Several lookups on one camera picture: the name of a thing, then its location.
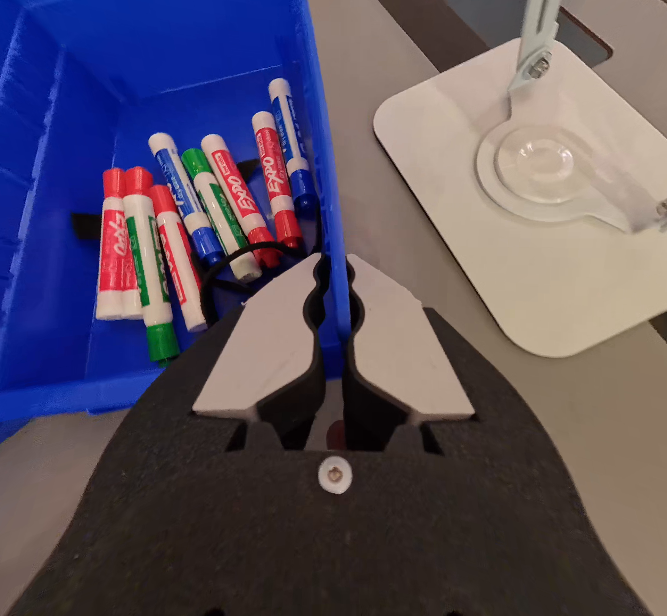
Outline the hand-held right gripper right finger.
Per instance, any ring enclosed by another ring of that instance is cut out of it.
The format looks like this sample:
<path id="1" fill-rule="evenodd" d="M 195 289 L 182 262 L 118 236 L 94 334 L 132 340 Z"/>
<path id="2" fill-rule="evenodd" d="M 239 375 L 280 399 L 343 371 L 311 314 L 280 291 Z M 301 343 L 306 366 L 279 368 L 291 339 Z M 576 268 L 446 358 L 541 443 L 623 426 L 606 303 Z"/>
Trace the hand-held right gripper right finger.
<path id="1" fill-rule="evenodd" d="M 347 449 L 382 450 L 402 425 L 470 420 L 473 405 L 422 302 L 358 255 L 347 256 L 347 273 Z"/>

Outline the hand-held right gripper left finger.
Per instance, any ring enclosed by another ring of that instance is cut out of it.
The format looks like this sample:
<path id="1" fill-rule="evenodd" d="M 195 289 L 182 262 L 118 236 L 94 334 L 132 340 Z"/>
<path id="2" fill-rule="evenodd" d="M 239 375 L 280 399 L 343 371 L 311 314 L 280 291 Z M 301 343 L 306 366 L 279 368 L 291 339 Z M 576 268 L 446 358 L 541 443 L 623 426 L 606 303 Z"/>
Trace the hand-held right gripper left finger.
<path id="1" fill-rule="evenodd" d="M 193 404 L 200 417 L 267 422 L 302 449 L 326 394 L 319 327 L 329 262 L 315 253 L 245 304 Z"/>

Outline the blue plastic bin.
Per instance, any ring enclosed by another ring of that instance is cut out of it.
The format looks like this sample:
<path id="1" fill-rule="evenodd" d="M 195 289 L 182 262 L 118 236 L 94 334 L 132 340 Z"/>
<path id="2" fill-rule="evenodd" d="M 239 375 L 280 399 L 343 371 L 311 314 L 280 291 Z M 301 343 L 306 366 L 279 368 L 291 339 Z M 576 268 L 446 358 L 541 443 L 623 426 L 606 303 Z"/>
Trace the blue plastic bin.
<path id="1" fill-rule="evenodd" d="M 286 78 L 319 188 L 331 265 L 328 378 L 351 334 L 343 220 L 312 0 L 1 0 L 1 440 L 30 420 L 133 405 L 159 373 L 140 320 L 95 318 L 106 169 L 222 136 L 268 211 L 252 128 Z"/>

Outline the blue dry-erase marker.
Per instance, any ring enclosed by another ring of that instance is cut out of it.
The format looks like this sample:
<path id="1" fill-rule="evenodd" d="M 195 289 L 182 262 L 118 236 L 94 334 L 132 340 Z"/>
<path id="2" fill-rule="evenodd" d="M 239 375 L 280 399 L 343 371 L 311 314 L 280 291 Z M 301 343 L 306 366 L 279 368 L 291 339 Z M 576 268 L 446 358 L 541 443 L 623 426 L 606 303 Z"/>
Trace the blue dry-erase marker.
<path id="1" fill-rule="evenodd" d="M 222 261 L 223 248 L 202 207 L 172 137 L 156 132 L 148 145 L 158 162 L 177 211 L 205 270 Z"/>
<path id="2" fill-rule="evenodd" d="M 319 211 L 319 199 L 296 118 L 291 88 L 285 78 L 276 78 L 271 81 L 268 90 L 296 215 L 312 220 Z"/>

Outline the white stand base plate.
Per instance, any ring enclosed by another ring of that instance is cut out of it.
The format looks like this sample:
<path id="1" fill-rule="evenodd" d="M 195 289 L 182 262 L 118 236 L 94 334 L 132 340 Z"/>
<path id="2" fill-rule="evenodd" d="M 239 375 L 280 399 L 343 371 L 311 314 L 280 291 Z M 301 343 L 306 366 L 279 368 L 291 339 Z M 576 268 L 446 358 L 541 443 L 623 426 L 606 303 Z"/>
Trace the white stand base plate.
<path id="1" fill-rule="evenodd" d="M 565 45 L 540 79 L 510 89 L 506 42 L 386 100 L 374 132 L 503 333 L 563 358 L 666 311 L 666 232 L 628 235 L 587 218 L 533 222 L 479 184 L 498 142 L 559 126 L 666 199 L 666 138 Z"/>

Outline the clear plastic suction mount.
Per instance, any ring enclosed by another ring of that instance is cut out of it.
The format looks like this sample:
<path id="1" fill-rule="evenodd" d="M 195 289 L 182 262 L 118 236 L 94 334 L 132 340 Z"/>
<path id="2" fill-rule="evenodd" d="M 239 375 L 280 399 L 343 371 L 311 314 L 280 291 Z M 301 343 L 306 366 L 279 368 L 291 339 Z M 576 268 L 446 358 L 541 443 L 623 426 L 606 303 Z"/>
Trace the clear plastic suction mount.
<path id="1" fill-rule="evenodd" d="M 524 126 L 498 142 L 478 180 L 499 207 L 533 222 L 591 218 L 625 234 L 656 226 L 660 202 L 628 170 L 559 126 Z"/>

